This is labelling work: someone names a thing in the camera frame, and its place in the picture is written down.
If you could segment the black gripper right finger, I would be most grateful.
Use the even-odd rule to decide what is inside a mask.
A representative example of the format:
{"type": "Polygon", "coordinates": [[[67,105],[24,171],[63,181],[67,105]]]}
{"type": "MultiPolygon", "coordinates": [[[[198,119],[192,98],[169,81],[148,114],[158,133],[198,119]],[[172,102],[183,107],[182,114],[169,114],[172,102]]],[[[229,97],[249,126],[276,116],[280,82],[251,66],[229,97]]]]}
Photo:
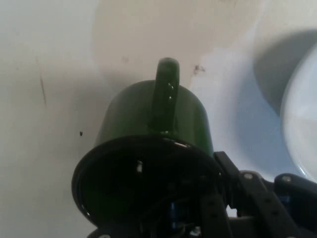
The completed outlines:
{"type": "Polygon", "coordinates": [[[240,171],[225,152],[215,152],[222,169],[225,204],[237,210],[230,221],[233,237],[315,238],[317,184],[290,173],[273,182],[254,171],[240,171]]]}

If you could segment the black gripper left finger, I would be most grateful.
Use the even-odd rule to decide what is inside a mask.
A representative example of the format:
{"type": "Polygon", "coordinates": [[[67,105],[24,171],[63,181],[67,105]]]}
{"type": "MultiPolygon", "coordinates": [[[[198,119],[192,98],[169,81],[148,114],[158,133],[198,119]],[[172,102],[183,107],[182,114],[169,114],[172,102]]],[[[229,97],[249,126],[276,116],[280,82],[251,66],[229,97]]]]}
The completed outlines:
{"type": "Polygon", "coordinates": [[[163,176],[138,183],[142,238],[230,236],[220,176],[163,176]]]}

